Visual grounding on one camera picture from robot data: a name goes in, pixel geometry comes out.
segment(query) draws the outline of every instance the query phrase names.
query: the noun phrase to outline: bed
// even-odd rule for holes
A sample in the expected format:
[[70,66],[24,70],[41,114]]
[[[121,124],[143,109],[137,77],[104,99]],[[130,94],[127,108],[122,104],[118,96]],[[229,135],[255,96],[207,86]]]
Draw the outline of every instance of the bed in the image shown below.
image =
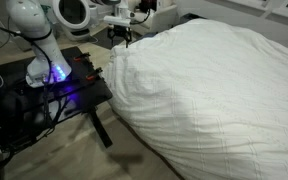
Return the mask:
[[111,53],[113,110],[185,179],[288,179],[288,48],[197,19]]

